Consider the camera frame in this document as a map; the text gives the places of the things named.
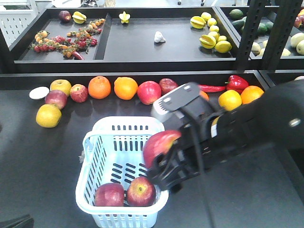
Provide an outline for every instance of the apple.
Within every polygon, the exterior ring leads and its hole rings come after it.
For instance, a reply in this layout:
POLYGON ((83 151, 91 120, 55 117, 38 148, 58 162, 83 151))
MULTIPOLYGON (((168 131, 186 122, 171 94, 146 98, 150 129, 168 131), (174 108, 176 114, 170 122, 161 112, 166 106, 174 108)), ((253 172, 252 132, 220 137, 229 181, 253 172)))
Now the apple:
POLYGON ((151 168, 154 158, 167 154, 175 140, 181 137, 177 130, 165 130, 152 135, 143 147, 143 160, 147 169, 151 168))
POLYGON ((45 103, 55 105, 60 110, 67 104, 67 95, 61 90, 55 89, 50 91, 45 97, 45 103))
POLYGON ((137 95, 145 105, 150 105, 162 96, 162 90, 158 83, 146 81, 139 85, 137 95))
POLYGON ((131 207, 151 206, 155 197, 155 187, 146 177, 135 178, 127 190, 127 202, 131 207))
POLYGON ((71 83, 65 79, 57 79, 51 83, 50 91, 58 89, 64 92, 67 96, 70 96, 71 83))
POLYGON ((300 18, 301 21, 302 21, 302 25, 304 25, 304 15, 299 16, 299 18, 300 18))
POLYGON ((300 26, 302 25, 302 20, 299 18, 299 17, 296 17, 295 18, 295 21, 294 21, 294 26, 298 29, 300 28, 300 26))
POLYGON ((82 103, 87 100, 88 90, 84 85, 75 84, 70 90, 71 99, 77 103, 82 103))
POLYGON ((161 87, 161 95, 165 95, 166 93, 179 87, 179 85, 170 78, 162 78, 159 84, 161 87))
POLYGON ((94 204, 97 207, 123 207, 124 188, 120 183, 106 183, 95 192, 94 204))
POLYGON ((62 22, 64 22, 64 23, 70 22, 70 20, 71 20, 71 18, 72 18, 70 12, 69 12, 69 11, 66 11, 66 10, 60 11, 59 14, 58 14, 58 17, 59 17, 59 19, 60 19, 62 22))

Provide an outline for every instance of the green fruit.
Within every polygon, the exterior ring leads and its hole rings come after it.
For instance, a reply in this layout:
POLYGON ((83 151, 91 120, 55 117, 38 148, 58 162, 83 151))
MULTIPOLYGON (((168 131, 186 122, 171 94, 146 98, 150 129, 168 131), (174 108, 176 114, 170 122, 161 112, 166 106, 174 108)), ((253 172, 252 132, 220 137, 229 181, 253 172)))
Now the green fruit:
POLYGON ((267 29, 265 24, 260 23, 258 25, 258 28, 257 28, 257 34, 258 35, 265 35, 267 33, 267 31, 268 31, 268 29, 267 29))
POLYGON ((237 31, 239 31, 245 25, 245 21, 244 20, 235 20, 232 22, 232 25, 237 31))
POLYGON ((265 23, 266 27, 267 27, 267 31, 270 33, 270 31, 272 30, 273 27, 273 22, 269 21, 265 23))
POLYGON ((233 9, 229 15, 233 20, 239 20, 244 16, 244 13, 240 9, 233 9))

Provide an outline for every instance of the white plastic basket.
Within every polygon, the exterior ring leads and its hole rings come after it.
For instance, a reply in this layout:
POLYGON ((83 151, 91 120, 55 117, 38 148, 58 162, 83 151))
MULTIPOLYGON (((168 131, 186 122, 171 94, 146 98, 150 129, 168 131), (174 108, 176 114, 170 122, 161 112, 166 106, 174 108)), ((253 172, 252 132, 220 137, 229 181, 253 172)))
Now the white plastic basket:
POLYGON ((151 228, 169 193, 156 188, 156 199, 149 207, 95 207, 96 189, 108 182, 119 182, 126 192, 131 181, 144 176, 142 149, 148 138, 163 131, 153 117, 110 116, 99 120, 83 140, 85 159, 76 186, 76 202, 91 214, 101 228, 151 228))

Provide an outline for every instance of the orange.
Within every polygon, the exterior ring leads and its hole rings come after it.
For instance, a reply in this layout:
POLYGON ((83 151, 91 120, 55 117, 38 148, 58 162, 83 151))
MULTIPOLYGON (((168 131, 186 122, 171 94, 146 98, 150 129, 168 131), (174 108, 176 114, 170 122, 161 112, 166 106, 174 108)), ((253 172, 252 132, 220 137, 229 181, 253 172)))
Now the orange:
POLYGON ((201 91, 201 90, 200 90, 199 95, 200 95, 202 98, 205 98, 207 101, 209 100, 208 94, 206 94, 204 91, 201 91))
POLYGON ((96 76, 89 82, 88 91, 91 97, 104 99, 111 93, 111 84, 106 77, 96 76))
POLYGON ((138 85, 133 78, 118 77, 114 81, 114 92, 123 100, 131 100, 137 92, 138 85))
POLYGON ((241 93, 242 103, 248 104, 256 99, 258 99, 261 95, 263 95, 264 91, 255 85, 251 85, 246 87, 241 93))

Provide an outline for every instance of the metal shelf post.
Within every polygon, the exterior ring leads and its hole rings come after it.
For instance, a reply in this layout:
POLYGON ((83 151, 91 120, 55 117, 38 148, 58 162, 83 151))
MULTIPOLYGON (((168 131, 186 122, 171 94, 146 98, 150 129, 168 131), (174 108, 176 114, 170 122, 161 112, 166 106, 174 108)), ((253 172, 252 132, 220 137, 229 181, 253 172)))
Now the metal shelf post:
POLYGON ((236 70, 245 70, 249 64, 249 55, 251 52, 254 38, 257 34, 258 25, 263 16, 263 11, 267 0, 251 0, 246 23, 242 32, 242 38, 236 56, 236 70))
POLYGON ((275 70, 294 26, 295 18, 301 10, 303 0, 282 0, 270 32, 267 46, 262 57, 261 68, 275 70))

